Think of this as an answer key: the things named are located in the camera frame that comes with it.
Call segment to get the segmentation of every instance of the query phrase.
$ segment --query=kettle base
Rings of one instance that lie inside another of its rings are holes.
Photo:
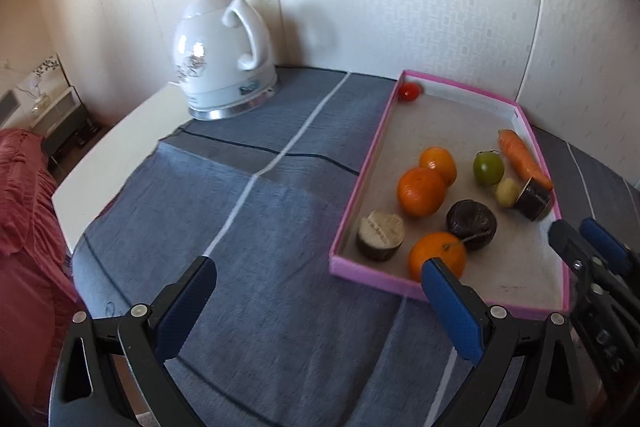
[[[232,105],[230,107],[223,107],[220,109],[211,110],[197,110],[192,107],[189,108],[189,114],[195,120],[211,121],[222,120],[223,118],[231,118],[232,116],[238,116],[239,114],[246,113],[262,105],[269,100],[274,94],[280,90],[280,81],[276,80],[274,84],[261,92],[258,96],[247,100],[246,102],[239,103],[238,105]]]

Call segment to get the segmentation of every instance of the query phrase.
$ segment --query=carrot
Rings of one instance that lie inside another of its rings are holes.
[[[520,136],[511,129],[501,129],[498,131],[498,145],[522,181],[533,178],[547,190],[553,190],[553,181],[542,172]]]

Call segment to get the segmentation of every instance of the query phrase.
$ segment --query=bed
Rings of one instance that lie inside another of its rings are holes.
[[[47,424],[49,391],[73,314],[84,306],[65,272],[42,138],[0,130],[0,416]]]

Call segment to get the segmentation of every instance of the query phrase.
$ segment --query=kettle lid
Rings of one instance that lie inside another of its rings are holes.
[[[232,0],[196,0],[187,6],[182,14],[183,19],[192,19],[199,15],[225,9]]]

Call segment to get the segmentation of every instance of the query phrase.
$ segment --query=blue gripper pad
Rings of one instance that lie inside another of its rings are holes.
[[[186,282],[173,305],[156,326],[154,354],[160,362],[173,359],[180,353],[200,312],[216,287],[216,263],[209,257],[198,257],[198,261],[202,264]]]
[[[607,267],[613,273],[626,275],[631,270],[625,247],[596,220],[591,217],[583,219],[580,223],[580,235],[606,259],[609,264]]]
[[[422,265],[422,291],[460,357],[478,365],[484,353],[482,329],[433,259]]]

